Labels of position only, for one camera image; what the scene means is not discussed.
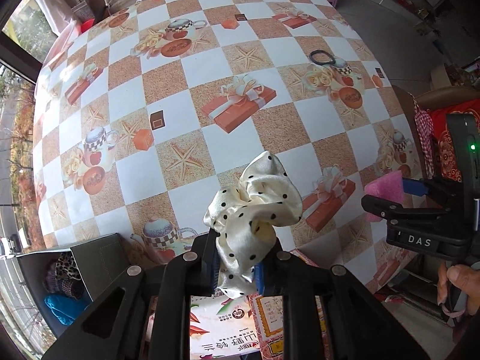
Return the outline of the person right hand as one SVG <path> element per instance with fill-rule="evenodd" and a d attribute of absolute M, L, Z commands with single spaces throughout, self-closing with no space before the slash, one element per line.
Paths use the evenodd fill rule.
<path fill-rule="evenodd" d="M 447 300 L 450 283 L 468 296 L 466 312 L 475 315 L 479 310 L 480 272 L 461 264 L 447 267 L 445 261 L 442 261 L 438 274 L 437 303 L 444 304 Z"/>

